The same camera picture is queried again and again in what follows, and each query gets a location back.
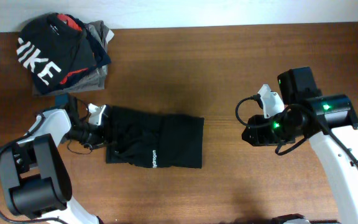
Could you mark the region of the black t-shirt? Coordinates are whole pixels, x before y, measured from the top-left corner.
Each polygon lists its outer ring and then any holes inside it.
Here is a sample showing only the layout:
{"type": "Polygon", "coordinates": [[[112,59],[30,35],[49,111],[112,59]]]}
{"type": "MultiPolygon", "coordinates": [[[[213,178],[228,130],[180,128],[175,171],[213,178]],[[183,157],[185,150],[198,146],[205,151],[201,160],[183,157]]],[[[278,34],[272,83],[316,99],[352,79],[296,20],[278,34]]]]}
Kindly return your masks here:
{"type": "Polygon", "coordinates": [[[106,163],[144,168],[202,168],[204,118],[114,106],[110,119],[114,144],[106,149],[106,163]]]}

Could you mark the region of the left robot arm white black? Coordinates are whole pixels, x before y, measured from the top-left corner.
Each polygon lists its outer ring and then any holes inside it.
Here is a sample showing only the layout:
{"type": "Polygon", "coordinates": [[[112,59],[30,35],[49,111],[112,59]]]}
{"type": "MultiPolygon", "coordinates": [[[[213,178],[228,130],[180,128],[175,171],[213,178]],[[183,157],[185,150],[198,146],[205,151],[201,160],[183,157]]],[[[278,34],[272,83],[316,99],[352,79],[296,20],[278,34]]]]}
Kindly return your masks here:
{"type": "Polygon", "coordinates": [[[55,106],[37,112],[35,123],[20,138],[0,147],[0,180],[8,210],[25,216],[24,223],[89,223],[102,219],[74,198],[68,171],[58,151],[76,141],[93,151],[109,144],[110,107],[87,104],[70,94],[56,96],[55,106]]]}

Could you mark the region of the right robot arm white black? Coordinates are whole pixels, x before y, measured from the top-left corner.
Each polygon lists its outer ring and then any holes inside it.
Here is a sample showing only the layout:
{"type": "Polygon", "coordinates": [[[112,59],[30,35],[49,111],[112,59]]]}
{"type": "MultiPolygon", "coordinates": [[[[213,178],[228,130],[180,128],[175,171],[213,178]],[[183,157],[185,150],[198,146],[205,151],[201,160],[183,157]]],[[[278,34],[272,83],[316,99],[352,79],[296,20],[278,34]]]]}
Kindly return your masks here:
{"type": "Polygon", "coordinates": [[[309,142],[318,157],[339,212],[339,223],[358,223],[358,116],[344,94],[324,96],[310,67],[277,77],[274,92],[264,84],[249,97],[262,109],[244,122],[242,140],[273,146],[284,156],[309,142]]]}

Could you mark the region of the navy red trimmed folded shirt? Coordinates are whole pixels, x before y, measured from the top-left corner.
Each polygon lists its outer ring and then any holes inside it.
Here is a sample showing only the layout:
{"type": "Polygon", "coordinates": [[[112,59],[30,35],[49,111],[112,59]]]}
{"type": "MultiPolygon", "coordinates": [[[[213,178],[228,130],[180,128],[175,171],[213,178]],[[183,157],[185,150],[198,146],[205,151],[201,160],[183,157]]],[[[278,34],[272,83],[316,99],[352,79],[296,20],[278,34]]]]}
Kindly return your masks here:
{"type": "Polygon", "coordinates": [[[103,48],[102,48],[102,46],[99,45],[99,42],[96,41],[94,39],[94,37],[91,36],[90,33],[86,30],[85,24],[82,21],[80,21],[79,19],[74,18],[73,16],[68,15],[68,14],[59,14],[58,18],[61,21],[67,21],[68,26],[70,26],[71,28],[73,28],[75,30],[86,31],[85,43],[88,44],[90,49],[92,50],[92,56],[95,60],[94,65],[87,65],[86,68],[75,69],[73,71],[68,72],[67,74],[69,74],[71,72],[80,72],[83,70],[87,70],[93,66],[96,66],[97,60],[98,59],[101,60],[101,52],[103,51],[103,48]]]}

